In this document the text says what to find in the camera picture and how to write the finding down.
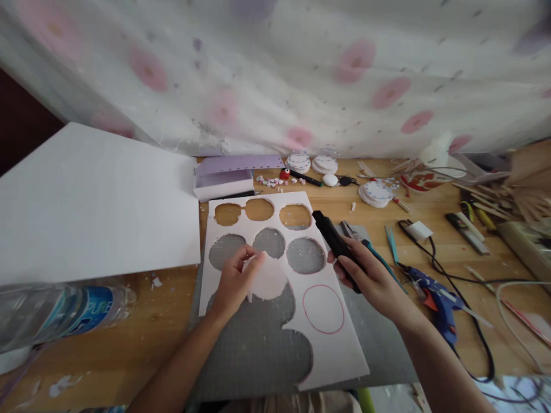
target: gray cutting mat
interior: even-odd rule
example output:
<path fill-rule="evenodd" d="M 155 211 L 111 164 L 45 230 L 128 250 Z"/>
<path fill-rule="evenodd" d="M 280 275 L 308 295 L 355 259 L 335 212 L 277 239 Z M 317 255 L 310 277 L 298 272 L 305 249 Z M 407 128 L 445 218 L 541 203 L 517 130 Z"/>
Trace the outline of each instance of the gray cutting mat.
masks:
<path fill-rule="evenodd" d="M 352 225 L 365 239 L 369 235 L 364 227 Z M 263 230 L 264 237 L 257 237 L 253 247 L 278 258 L 284 253 L 284 240 L 273 230 Z M 223 244 L 216 243 L 215 267 L 233 256 L 243 240 L 240 237 L 224 237 Z M 304 240 L 289 248 L 289 263 L 297 272 L 305 274 L 318 271 L 324 257 L 315 243 Z M 199 318 L 199 298 L 203 267 L 199 267 L 193 293 L 193 304 L 188 328 L 192 329 Z M 348 312 L 369 366 L 370 374 L 347 380 L 323 389 L 350 389 L 418 381 L 411 359 L 398 330 L 392 322 L 380 315 L 363 298 L 343 287 Z M 253 297 L 245 302 L 229 321 L 216 342 L 193 390 L 197 401 L 230 400 L 260 397 L 274 393 L 296 393 L 295 384 L 305 377 L 311 365 L 310 344 L 306 337 L 292 330 L 282 330 L 294 314 L 294 297 L 289 284 L 283 294 L 269 301 Z"/>

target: floral curtain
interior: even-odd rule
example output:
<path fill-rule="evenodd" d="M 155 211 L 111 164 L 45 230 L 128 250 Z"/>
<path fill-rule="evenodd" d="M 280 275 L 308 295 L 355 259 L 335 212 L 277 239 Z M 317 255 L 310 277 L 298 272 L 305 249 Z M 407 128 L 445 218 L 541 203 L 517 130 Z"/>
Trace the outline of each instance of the floral curtain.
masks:
<path fill-rule="evenodd" d="M 4 0 L 0 62 L 62 120 L 188 155 L 417 155 L 551 131 L 537 0 Z"/>

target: hand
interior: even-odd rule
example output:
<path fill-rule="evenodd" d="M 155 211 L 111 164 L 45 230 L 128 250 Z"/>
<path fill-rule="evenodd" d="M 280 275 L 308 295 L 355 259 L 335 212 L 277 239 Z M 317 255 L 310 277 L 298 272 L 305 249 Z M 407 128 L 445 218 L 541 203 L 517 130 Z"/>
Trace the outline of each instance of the hand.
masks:
<path fill-rule="evenodd" d="M 404 294 L 385 266 L 371 251 L 358 240 L 345 236 L 342 238 L 362 268 L 344 255 L 338 257 L 334 268 L 341 283 L 352 288 L 352 283 L 344 273 L 343 268 L 345 268 L 375 310 L 396 324 L 397 327 L 403 326 L 411 329 L 419 323 L 425 322 L 426 318 L 423 313 Z M 329 264 L 335 262 L 333 251 L 329 252 L 327 262 Z"/>
<path fill-rule="evenodd" d="M 257 254 L 250 245 L 241 246 L 235 255 L 224 264 L 211 311 L 227 322 L 237 312 L 247 296 L 265 257 L 264 251 Z M 243 271 L 243 261 L 249 258 L 251 258 L 251 262 Z"/>

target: purple paper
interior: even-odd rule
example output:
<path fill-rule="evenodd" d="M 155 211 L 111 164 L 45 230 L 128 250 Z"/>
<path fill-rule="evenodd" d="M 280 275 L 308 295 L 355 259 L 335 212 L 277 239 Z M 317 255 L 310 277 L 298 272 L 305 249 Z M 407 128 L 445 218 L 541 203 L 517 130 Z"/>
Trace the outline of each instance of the purple paper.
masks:
<path fill-rule="evenodd" d="M 284 168 L 279 155 L 243 155 L 205 158 L 196 169 L 198 175 L 247 169 Z"/>

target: water bottle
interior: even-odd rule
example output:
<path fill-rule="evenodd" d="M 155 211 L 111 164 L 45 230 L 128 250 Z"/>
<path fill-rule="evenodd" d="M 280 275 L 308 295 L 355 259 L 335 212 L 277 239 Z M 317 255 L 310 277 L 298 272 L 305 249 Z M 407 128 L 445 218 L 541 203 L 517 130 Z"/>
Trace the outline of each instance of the water bottle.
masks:
<path fill-rule="evenodd" d="M 0 353 L 113 326 L 135 302 L 134 291 L 123 286 L 2 286 Z"/>

